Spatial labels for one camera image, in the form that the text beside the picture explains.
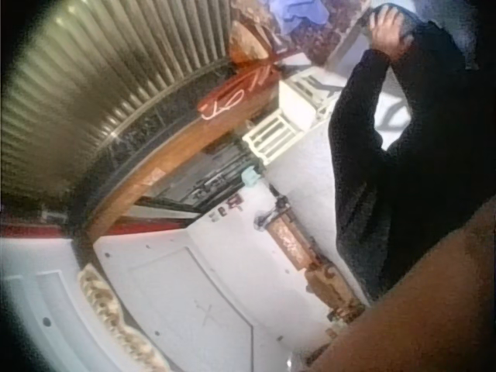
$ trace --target hand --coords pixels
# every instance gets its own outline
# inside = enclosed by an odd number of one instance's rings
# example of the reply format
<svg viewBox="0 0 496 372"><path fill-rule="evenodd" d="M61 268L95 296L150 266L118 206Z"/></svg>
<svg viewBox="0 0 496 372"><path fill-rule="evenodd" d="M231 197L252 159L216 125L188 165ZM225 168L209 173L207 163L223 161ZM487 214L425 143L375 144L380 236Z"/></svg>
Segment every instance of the hand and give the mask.
<svg viewBox="0 0 496 372"><path fill-rule="evenodd" d="M405 17L396 8L387 5L381 8L379 14L372 13L369 21L370 48L387 54L391 62L399 60L413 41L413 36L403 40L400 37L404 21Z"/></svg>

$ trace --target person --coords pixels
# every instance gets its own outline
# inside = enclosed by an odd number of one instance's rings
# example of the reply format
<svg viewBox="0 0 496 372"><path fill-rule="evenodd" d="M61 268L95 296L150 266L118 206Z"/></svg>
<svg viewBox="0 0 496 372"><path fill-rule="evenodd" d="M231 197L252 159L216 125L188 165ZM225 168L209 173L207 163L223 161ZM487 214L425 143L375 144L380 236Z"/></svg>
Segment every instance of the person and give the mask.
<svg viewBox="0 0 496 372"><path fill-rule="evenodd" d="M490 371L496 195L439 241L309 372Z"/></svg>
<svg viewBox="0 0 496 372"><path fill-rule="evenodd" d="M496 193L494 101L484 72L466 70L433 22L405 34L405 17L388 5L372 12L370 49L329 124L336 246L371 301ZM412 120L382 150L374 112L389 67Z"/></svg>

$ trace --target blue cloth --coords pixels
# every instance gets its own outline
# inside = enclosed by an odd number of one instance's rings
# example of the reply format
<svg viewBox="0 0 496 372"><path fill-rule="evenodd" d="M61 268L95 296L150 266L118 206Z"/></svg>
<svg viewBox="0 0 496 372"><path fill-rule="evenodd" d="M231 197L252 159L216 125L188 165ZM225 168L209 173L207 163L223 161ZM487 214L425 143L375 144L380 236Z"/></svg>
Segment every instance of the blue cloth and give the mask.
<svg viewBox="0 0 496 372"><path fill-rule="evenodd" d="M289 34L298 27L303 18L318 25L325 25L329 19L329 11L320 0L259 0L269 6L281 33Z"/></svg>

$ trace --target corrugated metal panel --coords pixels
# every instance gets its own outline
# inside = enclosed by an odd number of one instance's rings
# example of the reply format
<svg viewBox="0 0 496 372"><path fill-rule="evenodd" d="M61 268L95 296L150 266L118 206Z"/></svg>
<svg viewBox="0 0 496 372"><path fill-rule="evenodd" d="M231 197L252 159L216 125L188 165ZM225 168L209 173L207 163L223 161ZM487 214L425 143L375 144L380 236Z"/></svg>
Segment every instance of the corrugated metal panel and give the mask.
<svg viewBox="0 0 496 372"><path fill-rule="evenodd" d="M2 103L2 190L64 198L157 99L226 58L229 0L62 1Z"/></svg>

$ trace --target wooden beam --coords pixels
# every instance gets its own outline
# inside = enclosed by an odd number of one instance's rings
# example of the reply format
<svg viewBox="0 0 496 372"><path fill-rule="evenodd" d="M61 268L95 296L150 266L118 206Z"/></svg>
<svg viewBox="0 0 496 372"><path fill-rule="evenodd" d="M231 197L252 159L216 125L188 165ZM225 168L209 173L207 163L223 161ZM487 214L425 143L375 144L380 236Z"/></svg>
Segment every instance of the wooden beam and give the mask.
<svg viewBox="0 0 496 372"><path fill-rule="evenodd" d="M275 97L276 91L277 85L272 85L212 120L195 120L169 139L97 207L87 224L89 239L95 242L104 235L155 182L171 174L210 143L253 118Z"/></svg>

